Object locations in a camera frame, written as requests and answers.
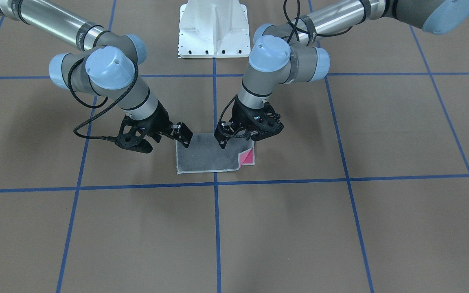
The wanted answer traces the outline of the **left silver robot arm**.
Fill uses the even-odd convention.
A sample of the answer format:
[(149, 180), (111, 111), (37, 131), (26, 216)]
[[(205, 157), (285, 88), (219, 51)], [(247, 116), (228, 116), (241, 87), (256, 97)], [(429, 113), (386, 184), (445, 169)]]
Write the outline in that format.
[(277, 85), (326, 77), (331, 60), (326, 50), (315, 46), (320, 39), (384, 17), (444, 35), (468, 16), (469, 0), (340, 0), (280, 26), (261, 25), (253, 37), (240, 89), (229, 102), (232, 117), (219, 119), (215, 139), (224, 149), (231, 139), (260, 141), (279, 134), (284, 126), (270, 96)]

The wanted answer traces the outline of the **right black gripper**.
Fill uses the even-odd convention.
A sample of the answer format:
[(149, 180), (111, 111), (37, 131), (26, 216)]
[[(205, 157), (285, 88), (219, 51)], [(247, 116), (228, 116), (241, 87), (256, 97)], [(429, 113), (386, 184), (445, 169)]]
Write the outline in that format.
[(161, 102), (155, 112), (148, 118), (134, 120), (128, 116), (123, 118), (115, 145), (119, 148), (139, 153), (151, 153), (153, 147), (145, 139), (151, 137), (159, 143), (162, 136), (179, 141), (184, 147), (189, 147), (193, 132), (184, 122), (173, 124)]

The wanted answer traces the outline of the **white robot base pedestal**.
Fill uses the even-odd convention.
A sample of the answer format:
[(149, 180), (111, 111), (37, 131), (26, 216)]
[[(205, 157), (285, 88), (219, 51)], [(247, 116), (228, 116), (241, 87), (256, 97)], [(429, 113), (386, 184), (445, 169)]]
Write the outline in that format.
[(179, 11), (180, 58), (250, 55), (248, 12), (238, 0), (189, 0)]

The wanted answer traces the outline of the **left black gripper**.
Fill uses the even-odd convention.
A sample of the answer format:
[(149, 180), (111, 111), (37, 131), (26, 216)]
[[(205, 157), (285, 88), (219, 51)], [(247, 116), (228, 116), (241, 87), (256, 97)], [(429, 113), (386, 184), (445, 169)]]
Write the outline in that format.
[[(223, 115), (232, 103), (232, 117), (225, 122)], [(260, 141), (283, 130), (280, 118), (269, 102), (264, 102), (263, 108), (250, 108), (242, 104), (239, 98), (232, 98), (220, 115), (214, 138), (221, 149), (225, 149), (227, 142), (233, 138)]]

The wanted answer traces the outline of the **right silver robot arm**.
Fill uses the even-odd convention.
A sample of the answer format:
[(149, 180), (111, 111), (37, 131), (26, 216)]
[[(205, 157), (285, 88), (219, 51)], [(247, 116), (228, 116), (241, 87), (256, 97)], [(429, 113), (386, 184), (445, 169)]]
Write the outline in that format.
[[(47, 0), (0, 0), (0, 16), (39, 28), (78, 49), (54, 56), (49, 65), (52, 82), (70, 91), (88, 108), (102, 108), (73, 130), (78, 137), (105, 140), (119, 148), (150, 153), (146, 137), (162, 136), (185, 148), (193, 137), (182, 122), (176, 124), (138, 72), (147, 57), (145, 43), (136, 35), (116, 35)], [(79, 132), (113, 107), (125, 112), (116, 136), (89, 136)]]

